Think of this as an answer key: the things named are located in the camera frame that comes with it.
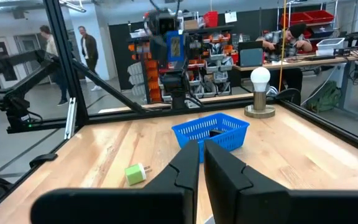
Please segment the white storage bin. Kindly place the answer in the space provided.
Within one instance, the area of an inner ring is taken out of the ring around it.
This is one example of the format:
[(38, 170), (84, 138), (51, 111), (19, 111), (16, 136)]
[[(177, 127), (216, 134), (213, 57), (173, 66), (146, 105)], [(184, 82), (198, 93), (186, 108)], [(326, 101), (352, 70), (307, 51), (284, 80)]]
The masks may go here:
[(345, 38), (333, 38), (333, 39), (323, 39), (322, 41), (316, 44), (317, 50), (316, 55), (334, 55), (335, 49), (341, 49), (344, 46)]

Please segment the white bulb brass lamp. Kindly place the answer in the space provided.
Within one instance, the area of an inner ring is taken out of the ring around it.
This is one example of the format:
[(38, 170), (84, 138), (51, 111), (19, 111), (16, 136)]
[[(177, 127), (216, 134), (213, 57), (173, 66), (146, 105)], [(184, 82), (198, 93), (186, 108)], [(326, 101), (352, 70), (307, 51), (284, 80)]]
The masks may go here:
[(244, 108), (244, 114), (257, 119), (275, 116), (275, 108), (266, 103), (270, 72), (265, 67), (257, 67), (251, 72), (250, 79), (254, 86), (254, 102)]

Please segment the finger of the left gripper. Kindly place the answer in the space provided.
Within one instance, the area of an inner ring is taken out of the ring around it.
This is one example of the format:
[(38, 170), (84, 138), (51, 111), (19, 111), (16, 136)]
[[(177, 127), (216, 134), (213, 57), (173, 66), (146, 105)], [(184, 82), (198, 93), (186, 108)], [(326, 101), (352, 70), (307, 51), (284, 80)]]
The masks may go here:
[(153, 60), (165, 62), (167, 60), (167, 43), (161, 35), (154, 35), (149, 38), (150, 53)]
[(183, 34), (183, 37), (184, 37), (184, 48), (185, 48), (185, 58), (187, 58), (188, 60), (193, 60), (193, 50), (191, 48), (192, 46), (192, 43), (193, 43), (193, 39), (192, 39), (192, 36), (185, 32)]

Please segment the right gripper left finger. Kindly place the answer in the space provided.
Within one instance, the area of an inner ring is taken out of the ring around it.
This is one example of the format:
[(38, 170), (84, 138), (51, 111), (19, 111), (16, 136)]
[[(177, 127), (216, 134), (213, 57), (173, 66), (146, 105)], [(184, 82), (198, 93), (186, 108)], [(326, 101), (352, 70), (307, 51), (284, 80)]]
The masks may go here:
[(31, 224), (195, 224), (200, 156), (191, 140), (147, 185), (55, 189), (30, 209)]

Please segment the black frame clamp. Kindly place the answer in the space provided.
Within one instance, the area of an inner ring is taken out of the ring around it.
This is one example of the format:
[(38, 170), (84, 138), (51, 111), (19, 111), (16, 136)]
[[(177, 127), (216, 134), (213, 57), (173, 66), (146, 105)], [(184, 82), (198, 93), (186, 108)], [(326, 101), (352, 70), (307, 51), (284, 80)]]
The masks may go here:
[(58, 155), (56, 153), (39, 155), (29, 162), (30, 168), (32, 169), (34, 167), (41, 166), (45, 162), (54, 161), (57, 157)]

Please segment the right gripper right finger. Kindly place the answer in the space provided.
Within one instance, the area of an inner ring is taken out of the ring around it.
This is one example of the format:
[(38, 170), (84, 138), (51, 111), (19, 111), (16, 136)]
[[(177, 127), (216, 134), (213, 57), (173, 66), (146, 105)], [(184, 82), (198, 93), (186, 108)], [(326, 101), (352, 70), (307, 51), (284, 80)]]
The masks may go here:
[(358, 190), (293, 190), (212, 140), (204, 175), (216, 224), (358, 224)]

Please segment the wooden work desk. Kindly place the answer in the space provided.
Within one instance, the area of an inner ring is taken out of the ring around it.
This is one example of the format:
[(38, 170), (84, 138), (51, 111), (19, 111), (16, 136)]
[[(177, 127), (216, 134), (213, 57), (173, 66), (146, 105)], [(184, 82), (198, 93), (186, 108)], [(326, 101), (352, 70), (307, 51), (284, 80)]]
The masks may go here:
[(351, 50), (350, 55), (343, 57), (335, 56), (334, 58), (327, 58), (327, 56), (325, 56), (322, 60), (311, 59), (315, 57), (315, 55), (304, 55), (297, 58), (292, 57), (280, 62), (263, 64), (263, 67), (268, 70), (279, 70), (282, 68), (320, 67), (323, 65), (339, 64), (339, 68), (335, 69), (335, 71), (333, 71), (329, 76), (329, 78), (337, 76), (339, 79), (337, 83), (339, 84), (339, 88), (341, 90), (341, 98), (339, 100), (339, 104), (337, 105), (337, 109), (358, 120), (358, 112), (347, 108), (347, 99), (351, 94), (351, 83), (349, 81), (349, 77), (352, 69), (354, 68), (354, 61), (358, 61), (358, 50)]

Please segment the small blue framed case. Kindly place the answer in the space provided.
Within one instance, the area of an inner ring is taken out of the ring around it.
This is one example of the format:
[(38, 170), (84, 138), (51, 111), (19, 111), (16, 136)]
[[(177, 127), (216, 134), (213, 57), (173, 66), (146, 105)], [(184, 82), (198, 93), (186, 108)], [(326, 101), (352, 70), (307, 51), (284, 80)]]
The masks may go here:
[(167, 38), (167, 60), (169, 62), (182, 62), (185, 59), (185, 40), (179, 30), (168, 31)]

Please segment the person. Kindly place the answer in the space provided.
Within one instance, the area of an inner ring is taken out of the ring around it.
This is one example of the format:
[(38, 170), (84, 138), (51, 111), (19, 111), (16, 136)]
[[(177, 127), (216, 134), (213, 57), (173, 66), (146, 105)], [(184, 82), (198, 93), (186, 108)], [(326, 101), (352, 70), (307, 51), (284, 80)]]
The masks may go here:
[[(285, 31), (276, 30), (264, 34), (257, 39), (263, 42), (265, 60), (268, 62), (278, 62), (281, 58), (295, 57), (299, 50), (303, 52), (312, 51), (313, 47), (309, 40), (304, 38), (306, 30), (305, 23), (290, 26)], [(300, 68), (286, 68), (282, 72), (274, 70), (271, 72), (270, 86), (277, 90), (294, 88), (301, 91), (303, 86), (303, 73)]]
[[(55, 40), (54, 40), (54, 37), (50, 31), (49, 26), (42, 25), (42, 26), (40, 26), (39, 29), (40, 29), (41, 36), (44, 37), (46, 40), (46, 49), (45, 49), (46, 53), (48, 53), (49, 55), (59, 57), (57, 47), (55, 45)], [(58, 103), (58, 106), (61, 106), (68, 102), (67, 82), (66, 82), (65, 77), (63, 76), (61, 70), (57, 70), (55, 72), (55, 82), (57, 83), (57, 85), (59, 86), (60, 91), (61, 91), (61, 97), (60, 97), (60, 101)]]
[(98, 49), (96, 39), (87, 33), (84, 26), (79, 26), (78, 30), (81, 34), (81, 53), (86, 60), (88, 68), (95, 74), (98, 62)]

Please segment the green charger cube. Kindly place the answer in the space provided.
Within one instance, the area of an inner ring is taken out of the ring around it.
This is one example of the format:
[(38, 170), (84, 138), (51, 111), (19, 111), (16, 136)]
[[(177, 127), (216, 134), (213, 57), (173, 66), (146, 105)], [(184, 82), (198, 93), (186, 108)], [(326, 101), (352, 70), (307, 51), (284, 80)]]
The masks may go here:
[(147, 173), (151, 172), (150, 166), (144, 166), (141, 163), (134, 164), (125, 168), (125, 177), (128, 185), (135, 185), (146, 180)]

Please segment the grey laptop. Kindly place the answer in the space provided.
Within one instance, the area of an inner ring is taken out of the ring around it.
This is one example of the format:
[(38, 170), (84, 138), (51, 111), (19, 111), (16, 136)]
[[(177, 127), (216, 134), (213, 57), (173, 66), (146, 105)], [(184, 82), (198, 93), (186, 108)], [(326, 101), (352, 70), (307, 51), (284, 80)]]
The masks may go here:
[(264, 49), (261, 40), (239, 42), (239, 66), (260, 67), (264, 62)]

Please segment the white frame bracket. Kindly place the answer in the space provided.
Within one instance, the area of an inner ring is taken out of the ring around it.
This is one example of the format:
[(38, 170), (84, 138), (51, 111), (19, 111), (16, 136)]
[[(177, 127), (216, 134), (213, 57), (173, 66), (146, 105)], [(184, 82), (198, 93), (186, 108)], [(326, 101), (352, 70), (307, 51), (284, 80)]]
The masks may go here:
[(75, 130), (75, 123), (76, 123), (76, 111), (77, 111), (77, 100), (75, 97), (70, 98), (68, 102), (68, 114), (64, 132), (64, 140), (70, 139)]

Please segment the green backpack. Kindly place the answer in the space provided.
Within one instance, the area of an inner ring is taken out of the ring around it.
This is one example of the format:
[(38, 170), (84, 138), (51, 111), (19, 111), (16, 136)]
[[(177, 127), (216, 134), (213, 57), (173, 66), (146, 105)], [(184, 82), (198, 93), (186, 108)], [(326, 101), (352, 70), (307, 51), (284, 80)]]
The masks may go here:
[(304, 106), (314, 113), (329, 111), (339, 104), (341, 96), (342, 93), (337, 87), (337, 83), (328, 80), (312, 92), (309, 98), (305, 100)]

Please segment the red storage bin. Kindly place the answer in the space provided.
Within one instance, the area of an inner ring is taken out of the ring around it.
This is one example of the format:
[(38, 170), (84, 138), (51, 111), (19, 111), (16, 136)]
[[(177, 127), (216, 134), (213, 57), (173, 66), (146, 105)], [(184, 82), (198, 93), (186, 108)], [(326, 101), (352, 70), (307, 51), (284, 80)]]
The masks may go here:
[(285, 24), (285, 27), (290, 27), (299, 23), (309, 23), (310, 21), (312, 21), (312, 18), (304, 12), (295, 12), (290, 15), (286, 14), (286, 16), (282, 14), (280, 17), (280, 25), (284, 26)]
[(332, 22), (334, 20), (334, 16), (325, 10), (306, 11), (305, 14), (311, 18), (310, 22), (312, 24)]

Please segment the red plastic bucket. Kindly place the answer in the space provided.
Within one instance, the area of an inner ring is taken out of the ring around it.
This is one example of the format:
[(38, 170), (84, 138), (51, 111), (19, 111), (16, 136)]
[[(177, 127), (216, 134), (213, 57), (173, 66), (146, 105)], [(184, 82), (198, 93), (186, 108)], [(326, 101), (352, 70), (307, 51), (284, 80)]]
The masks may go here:
[(205, 27), (217, 27), (218, 26), (218, 11), (208, 11), (203, 16)]

